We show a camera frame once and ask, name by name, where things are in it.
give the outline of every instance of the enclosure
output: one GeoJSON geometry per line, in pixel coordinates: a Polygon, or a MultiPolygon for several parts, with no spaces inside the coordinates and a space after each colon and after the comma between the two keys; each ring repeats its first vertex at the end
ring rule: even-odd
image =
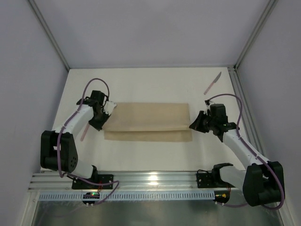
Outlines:
{"type": "MultiPolygon", "coordinates": [[[[300,225],[300,1],[5,0],[0,10],[1,225],[300,225]],[[230,162],[245,170],[212,134],[125,142],[89,128],[75,139],[79,158],[120,185],[108,202],[82,208],[89,190],[41,168],[40,140],[64,123],[92,78],[104,79],[117,103],[188,104],[191,123],[204,100],[240,97],[242,135],[283,166],[283,207],[227,208],[211,197],[223,189],[198,188],[199,169],[230,162]]],[[[236,99],[214,101],[237,120],[236,99]]],[[[229,203],[243,201],[233,188],[229,203]]]]}

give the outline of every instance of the metal beam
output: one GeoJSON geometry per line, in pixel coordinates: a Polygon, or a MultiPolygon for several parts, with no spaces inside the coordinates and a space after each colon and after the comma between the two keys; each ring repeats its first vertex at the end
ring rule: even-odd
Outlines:
{"type": "Polygon", "coordinates": [[[275,8],[275,6],[277,5],[277,3],[278,3],[278,0],[269,0],[269,2],[267,3],[267,6],[265,7],[259,20],[257,21],[254,29],[252,30],[252,33],[251,33],[249,39],[247,40],[242,52],[240,53],[240,55],[237,59],[237,62],[234,66],[235,69],[238,69],[239,66],[241,65],[242,61],[244,60],[244,58],[247,55],[247,53],[249,52],[250,48],[254,44],[256,38],[258,37],[259,33],[261,32],[263,26],[267,22],[269,16],[271,15],[271,13],[272,13],[273,9],[275,8]]]}
{"type": "Polygon", "coordinates": [[[68,65],[68,62],[66,60],[66,58],[64,57],[60,47],[58,46],[53,34],[51,33],[50,28],[48,27],[38,5],[36,4],[36,2],[34,0],[27,0],[33,13],[35,14],[37,20],[39,21],[39,23],[41,24],[42,28],[44,29],[49,41],[51,42],[53,48],[55,49],[55,51],[57,52],[58,56],[60,57],[62,63],[65,65],[65,68],[67,71],[70,70],[70,67],[68,65]]]}

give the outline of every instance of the cable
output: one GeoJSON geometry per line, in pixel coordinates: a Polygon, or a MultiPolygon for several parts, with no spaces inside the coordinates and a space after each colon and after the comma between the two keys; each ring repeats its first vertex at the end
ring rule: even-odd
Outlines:
{"type": "MultiPolygon", "coordinates": [[[[281,199],[280,199],[280,204],[276,207],[268,207],[268,206],[265,206],[265,205],[262,205],[264,208],[268,209],[268,210],[278,210],[280,209],[282,206],[283,206],[283,203],[284,203],[284,191],[283,191],[283,187],[278,179],[278,177],[276,176],[275,172],[272,170],[272,168],[260,157],[260,156],[257,156],[256,152],[253,151],[253,149],[246,143],[246,141],[241,137],[240,133],[239,133],[239,123],[240,123],[240,120],[241,120],[241,117],[242,117],[242,113],[243,113],[243,102],[242,100],[234,95],[234,94],[230,94],[230,93],[225,93],[225,94],[219,94],[219,95],[216,95],[214,97],[211,97],[210,99],[208,99],[208,101],[214,99],[214,98],[217,98],[217,97],[221,97],[221,96],[232,96],[232,97],[235,97],[238,101],[239,101],[239,116],[238,116],[238,120],[237,120],[237,123],[236,123],[236,133],[237,133],[237,136],[239,137],[239,139],[241,140],[241,142],[246,146],[246,148],[255,156],[257,157],[257,159],[259,159],[260,162],[263,163],[263,165],[268,169],[268,171],[272,174],[272,176],[274,177],[278,187],[279,187],[279,190],[280,190],[280,195],[281,195],[281,199]]],[[[224,204],[224,206],[228,206],[228,207],[233,207],[233,208],[238,208],[238,207],[243,207],[243,206],[246,206],[246,204],[242,204],[242,205],[237,205],[237,206],[234,206],[234,205],[228,205],[228,204],[224,204]]]]}

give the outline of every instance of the knife blade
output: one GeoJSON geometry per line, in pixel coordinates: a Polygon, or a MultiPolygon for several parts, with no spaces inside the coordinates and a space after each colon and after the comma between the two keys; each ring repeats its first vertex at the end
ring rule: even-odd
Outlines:
{"type": "Polygon", "coordinates": [[[206,89],[206,91],[204,92],[204,95],[206,95],[207,94],[207,92],[211,89],[211,87],[213,86],[213,84],[215,84],[218,80],[219,80],[219,78],[220,78],[220,76],[222,75],[222,72],[220,72],[217,76],[216,76],[216,78],[213,80],[213,82],[211,82],[211,84],[210,84],[210,86],[206,89]]]}

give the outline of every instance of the knife handle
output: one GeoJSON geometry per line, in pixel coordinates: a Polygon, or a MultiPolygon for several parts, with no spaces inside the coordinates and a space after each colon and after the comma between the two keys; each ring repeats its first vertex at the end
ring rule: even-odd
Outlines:
{"type": "Polygon", "coordinates": [[[206,95],[207,94],[207,92],[209,91],[209,89],[213,86],[213,84],[214,84],[214,82],[212,82],[211,84],[210,84],[210,86],[206,89],[206,91],[204,92],[204,95],[206,95]]]}

